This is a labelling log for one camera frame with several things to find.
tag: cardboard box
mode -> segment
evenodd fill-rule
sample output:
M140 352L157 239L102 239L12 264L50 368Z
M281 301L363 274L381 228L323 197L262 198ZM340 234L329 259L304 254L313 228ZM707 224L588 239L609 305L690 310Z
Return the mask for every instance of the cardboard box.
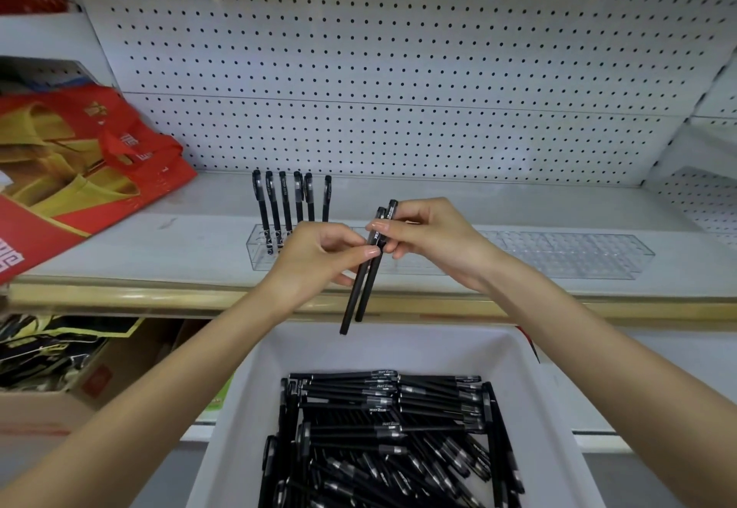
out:
M143 376L168 352L180 320L149 318L128 338L111 338L59 392L0 392L0 434L63 436Z

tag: person's left hand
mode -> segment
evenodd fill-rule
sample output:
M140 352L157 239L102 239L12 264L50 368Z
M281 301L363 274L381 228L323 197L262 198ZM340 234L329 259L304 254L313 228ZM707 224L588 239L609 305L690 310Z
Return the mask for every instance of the person's left hand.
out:
M350 287L353 279L343 272L378 255L378 247L344 224L302 221L259 287L291 312L331 281Z

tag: pile of black pens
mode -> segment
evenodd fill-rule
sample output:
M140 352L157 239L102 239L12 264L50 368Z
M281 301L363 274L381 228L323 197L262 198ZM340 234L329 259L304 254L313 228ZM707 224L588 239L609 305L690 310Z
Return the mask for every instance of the pile of black pens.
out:
M256 200L259 202L261 210L261 224L264 227L264 239L266 240L266 250L269 255L273 255L274 248L271 240L271 229L269 227L269 215L266 209L266 196L271 202L271 215L273 217L274 233L276 234L276 247L281 250L284 245L284 239L292 232L292 213L289 203L289 191L287 188L287 173L283 170L279 173L279 182L281 183L281 205L284 209L284 229L286 234L281 233L281 221L279 220L279 201L276 197L276 188L274 187L274 176L270 170L266 171L265 176L266 194L264 196L264 182L261 179L261 171L255 169L253 171L253 192L256 194ZM325 191L323 193L323 222L327 222L330 214L330 198L332 196L332 177L325 177ZM297 211L297 223L303 220L304 212L302 210L302 202L307 202L307 220L315 220L315 194L312 189L312 173L307 173L302 178L302 173L298 170L294 173L294 202Z
M391 200L388 207L380 207L376 211L376 219L394 219L394 214L397 212L397 206L400 203L397 200ZM384 246L386 245L386 236L371 231L366 238L366 244L378 246L380 254L368 262L362 263L356 271L356 278L353 280L353 287L351 288L351 294L348 297L348 305L345 307L345 313L343 315L343 323L340 324L340 333L344 336L348 333L348 328L351 325L353 319L353 313L356 310L356 303L358 304L358 311L356 312L356 322L362 322L364 320L364 314L366 312L366 306L369 303L371 291L373 289L373 281L376 279L376 274L379 272L379 265L381 264L381 258L384 255Z
M484 508L470 490L479 485L491 486L494 508L521 506L520 472L481 377L376 370L282 378L259 508Z

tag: person's right hand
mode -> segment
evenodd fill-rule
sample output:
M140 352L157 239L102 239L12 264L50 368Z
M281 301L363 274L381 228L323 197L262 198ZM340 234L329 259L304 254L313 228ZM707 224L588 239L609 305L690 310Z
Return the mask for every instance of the person's right hand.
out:
M366 226L388 237L384 252L399 260L421 254L468 289L487 294L486 274L506 256L466 221L447 198L401 201L394 220Z

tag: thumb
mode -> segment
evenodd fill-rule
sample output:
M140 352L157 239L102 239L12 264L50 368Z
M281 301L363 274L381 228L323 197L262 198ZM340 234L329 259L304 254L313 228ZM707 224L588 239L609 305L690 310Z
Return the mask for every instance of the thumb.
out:
M374 219L366 226L366 229L375 230L392 240L410 244L419 244L419 239L426 228L423 225L390 219Z
M336 271L345 271L350 268L355 268L365 261L371 260L373 257L379 255L381 251L378 246L354 246L343 252L336 252L332 255L332 264Z

